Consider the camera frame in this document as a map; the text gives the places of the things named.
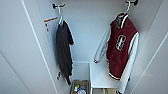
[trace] dark coat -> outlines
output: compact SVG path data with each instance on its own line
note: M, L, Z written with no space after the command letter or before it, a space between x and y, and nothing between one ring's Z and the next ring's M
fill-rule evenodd
M69 76L72 75L72 59L69 44L73 45L73 43L69 27L67 23L63 21L63 25L59 24L56 33L56 51L59 68L66 78L68 85L71 84Z

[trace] hook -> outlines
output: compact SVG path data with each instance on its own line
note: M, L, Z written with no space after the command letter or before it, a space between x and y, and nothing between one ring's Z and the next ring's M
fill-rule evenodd
M138 0L136 0L135 2L131 2L134 3L134 5L136 6L138 4Z
M55 7L64 7L65 6L65 4L63 4L62 6L56 6L55 4L53 4L53 8L55 9Z

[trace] hanger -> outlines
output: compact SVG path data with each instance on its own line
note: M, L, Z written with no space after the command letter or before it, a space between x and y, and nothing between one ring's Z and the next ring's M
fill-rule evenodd
M128 2L128 7L127 7L127 10L124 12L124 14L126 14L129 11L130 6L131 6L131 1L127 1L127 2Z
M58 12L59 12L59 14L60 14L60 16L61 16L61 18L60 18L60 20L59 20L59 24L62 24L62 14L61 14L61 9L60 9L60 6L58 6Z

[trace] white sleeve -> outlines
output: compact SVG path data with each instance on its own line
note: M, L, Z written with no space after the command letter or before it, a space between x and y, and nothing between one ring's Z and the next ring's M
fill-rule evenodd
M119 81L119 86L117 88L118 91L122 94L125 91L128 79L131 74L132 66L134 64L134 60L135 60L135 56L136 56L136 52L137 52L137 47L138 47L138 38L139 38L139 34L137 32L134 35L134 37L132 38L130 46L129 46L129 50L128 50L129 59L128 59L127 65L125 66L125 69L122 73L121 79Z
M110 35L111 35L111 28L109 26L107 31L105 32L105 34L99 44L99 47L96 51L96 54L94 56L95 63L98 63L102 59L103 55L106 53L107 47L108 47L108 41L110 39Z

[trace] clutter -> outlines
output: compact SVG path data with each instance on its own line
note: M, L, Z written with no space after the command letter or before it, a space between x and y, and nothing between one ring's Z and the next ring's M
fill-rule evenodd
M74 80L71 87L70 94L89 94L88 80Z

